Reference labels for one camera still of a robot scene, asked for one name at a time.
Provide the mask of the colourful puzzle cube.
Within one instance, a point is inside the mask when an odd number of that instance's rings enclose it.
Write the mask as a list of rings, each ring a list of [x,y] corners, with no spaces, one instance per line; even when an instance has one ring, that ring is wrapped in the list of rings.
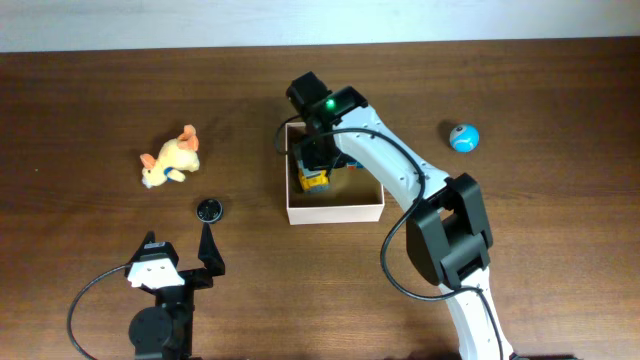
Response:
[[[363,169],[363,168],[364,168],[364,166],[363,166],[360,162],[358,162],[358,161],[350,161],[350,162],[347,162],[347,163],[346,163],[346,167],[347,167],[349,170]]]

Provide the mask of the yellow grey toy truck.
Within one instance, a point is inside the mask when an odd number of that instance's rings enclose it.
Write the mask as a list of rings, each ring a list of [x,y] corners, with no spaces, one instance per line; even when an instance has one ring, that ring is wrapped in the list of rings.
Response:
[[[326,170],[309,170],[302,160],[297,160],[298,180],[304,193],[319,193],[329,189],[330,182]]]

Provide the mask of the pink cardboard box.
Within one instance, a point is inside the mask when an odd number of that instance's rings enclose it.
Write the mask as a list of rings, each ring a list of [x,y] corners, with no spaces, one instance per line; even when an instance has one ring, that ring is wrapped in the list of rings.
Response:
[[[384,187],[364,168],[334,169],[329,188],[305,193],[296,162],[285,157],[286,211],[291,225],[377,222],[384,210]]]

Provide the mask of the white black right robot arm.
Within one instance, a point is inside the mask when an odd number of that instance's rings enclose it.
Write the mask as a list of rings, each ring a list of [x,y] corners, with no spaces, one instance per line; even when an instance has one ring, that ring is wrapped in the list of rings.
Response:
[[[489,256],[493,236],[479,184],[466,173],[451,177],[422,159],[351,86],[333,92],[308,72],[291,82],[286,96],[306,127],[288,151],[301,188],[320,190],[328,186],[332,170],[362,165],[404,211],[380,250],[380,265],[391,285],[412,299],[447,304],[461,358],[517,358],[495,313]],[[412,292],[391,274],[387,251],[400,228],[406,230],[412,265],[439,294]]]

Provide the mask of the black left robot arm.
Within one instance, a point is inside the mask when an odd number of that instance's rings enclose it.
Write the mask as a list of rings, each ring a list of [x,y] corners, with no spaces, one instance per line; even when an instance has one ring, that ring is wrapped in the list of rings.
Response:
[[[202,266],[178,270],[179,256],[169,242],[157,242],[150,231],[129,262],[125,276],[134,288],[154,296],[155,304],[139,311],[128,335],[139,360],[192,357],[194,294],[210,289],[225,274],[225,263],[208,223],[202,227],[198,259]]]

